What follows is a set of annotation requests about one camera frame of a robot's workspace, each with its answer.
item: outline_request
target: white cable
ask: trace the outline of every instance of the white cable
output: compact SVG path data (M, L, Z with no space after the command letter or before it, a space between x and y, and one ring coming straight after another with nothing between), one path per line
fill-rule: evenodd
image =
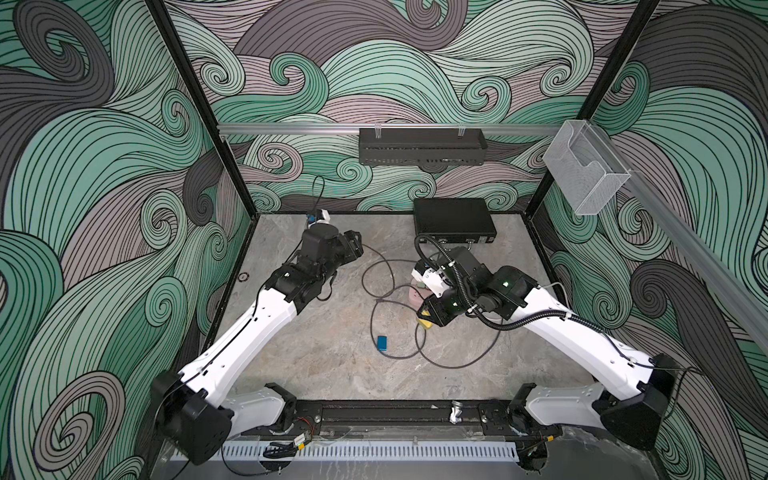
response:
M565 297L565 306L572 309L573 306L571 306L571 302L568 301L568 291L566 291L565 286L560 282L552 282L549 285L542 285L541 288L549 288L550 286L559 285L560 288L563 289L563 296Z

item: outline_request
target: transparent plastic box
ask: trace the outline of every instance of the transparent plastic box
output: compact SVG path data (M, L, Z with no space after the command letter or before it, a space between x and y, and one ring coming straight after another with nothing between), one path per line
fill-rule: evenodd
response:
M566 120L544 154L577 215L597 215L630 173L608 135L586 120Z

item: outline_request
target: wave-patterned wallpaper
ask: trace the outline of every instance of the wave-patterned wallpaper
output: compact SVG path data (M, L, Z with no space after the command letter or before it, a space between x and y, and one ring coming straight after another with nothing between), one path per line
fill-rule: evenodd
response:
M0 84L0 472L137 478L249 219L143 0L2 3Z
M560 124L577 114L635 3L168 5L219 122ZM488 163L467 175L464 167L353 166L356 137L229 139L241 148L238 161L262 211L311 207L324 182L319 204L332 210L411 210L416 197L483 197L493 210L521 212L544 174L550 139L489 140Z
M651 20L594 120L768 310L768 4L713 3ZM764 479L768 359L632 192L576 217L553 187L535 226L579 313L707 374L662 426L671 478Z

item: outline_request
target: white cable tray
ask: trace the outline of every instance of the white cable tray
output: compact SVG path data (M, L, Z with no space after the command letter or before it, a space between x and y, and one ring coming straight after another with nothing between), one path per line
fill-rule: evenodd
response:
M269 461L263 457L268 441L233 440L222 447L227 461ZM176 451L171 461L187 458ZM418 442L375 440L315 440L308 444L291 461L321 462L323 460L348 462L518 462L514 442L469 442L465 440ZM221 450L210 461L221 461Z

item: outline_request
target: black frame post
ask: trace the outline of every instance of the black frame post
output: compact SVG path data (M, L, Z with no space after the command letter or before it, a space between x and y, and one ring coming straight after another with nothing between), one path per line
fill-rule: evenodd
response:
M598 75L598 79L595 81L592 89L587 94L587 99L581 105L576 115L576 120L590 120L603 98L608 93L608 89L613 85L615 78L621 73L621 69L624 68L624 64L627 63L632 50L634 49L637 40L643 33L645 26L650 21L650 17L653 16L656 7L659 5L660 0L640 0L635 7L632 16L627 23L627 27L621 32L621 36L616 40L611 56L608 57L608 61ZM544 197L549 193L549 189L554 183L554 178L547 170L547 173L541 179L536 191L531 197L531 201L525 208L523 217L528 219L533 218L536 211L544 202Z
M184 50L184 46L181 44L181 38L179 37L174 23L170 19L170 14L163 0L144 0L149 8L149 12L152 14L157 30L160 31L160 35L165 41L165 46L170 52L170 56L173 58L176 68L179 71L181 80L187 87L190 93L192 103L197 109L197 113L203 120L203 125L208 131L211 139L214 141L214 148L219 154L219 158L224 163L224 167L227 169L227 173L230 175L230 179L237 190L237 194L245 205L245 210L251 220L256 220L259 217L259 212L256 209L256 204L253 203L253 199L248 193L248 187L246 187L245 180L240 175L240 169L237 167L232 151L224 143L219 135L219 122L216 120L213 108L210 107L208 100L205 98L203 87L200 85L200 81L197 80L197 76L192 69L192 62L187 56L187 51Z

